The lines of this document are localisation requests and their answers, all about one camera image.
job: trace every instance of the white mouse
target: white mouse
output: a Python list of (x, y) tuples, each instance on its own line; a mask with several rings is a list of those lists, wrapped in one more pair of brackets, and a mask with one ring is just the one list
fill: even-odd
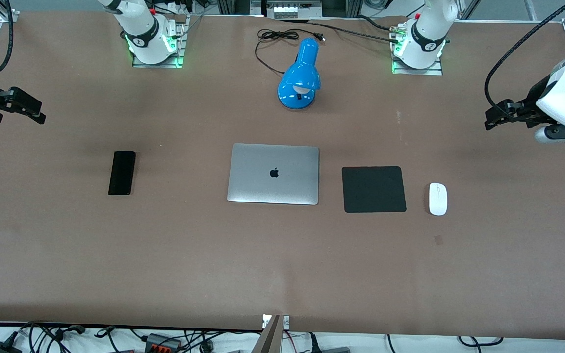
[(429, 211), (433, 215), (445, 215), (448, 210), (448, 192), (440, 183), (429, 186)]

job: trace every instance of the black mouse pad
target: black mouse pad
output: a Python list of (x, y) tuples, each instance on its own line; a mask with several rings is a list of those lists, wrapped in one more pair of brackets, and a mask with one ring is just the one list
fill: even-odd
[(348, 213), (407, 210), (400, 167), (343, 167), (341, 178)]

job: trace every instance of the laptop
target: laptop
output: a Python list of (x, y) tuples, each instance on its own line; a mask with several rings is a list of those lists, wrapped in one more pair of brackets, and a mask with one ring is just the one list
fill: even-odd
[(320, 149), (235, 143), (228, 201), (317, 205)]

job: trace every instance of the desk lamp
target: desk lamp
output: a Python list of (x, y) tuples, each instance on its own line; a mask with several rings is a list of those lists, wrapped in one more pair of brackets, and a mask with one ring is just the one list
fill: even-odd
[(278, 85), (278, 99), (291, 109), (303, 109), (315, 99), (315, 91), (320, 89), (320, 73), (315, 67), (320, 46), (313, 38), (300, 42), (298, 56), (289, 70), (282, 76)]

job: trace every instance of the tabletop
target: tabletop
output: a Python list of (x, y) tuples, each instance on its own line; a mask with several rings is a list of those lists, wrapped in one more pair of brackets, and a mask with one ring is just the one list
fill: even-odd
[[(484, 128), (485, 76), (533, 26), (456, 23), (444, 75), (408, 76), (384, 42), (207, 16), (167, 70), (130, 67), (110, 14), (23, 13), (0, 88), (40, 99), (47, 122), (0, 124), (0, 320), (258, 329), (285, 313), (295, 331), (565, 339), (565, 144)], [(259, 29), (292, 27), (327, 38), (302, 111), (254, 57)], [(259, 54), (284, 70), (297, 45)], [(492, 96), (524, 98), (563, 58), (561, 25), (545, 26)], [(226, 201), (234, 143), (319, 147), (319, 204)], [(107, 193), (119, 150), (137, 152), (127, 197)], [(355, 166), (401, 167), (406, 212), (345, 213)]]

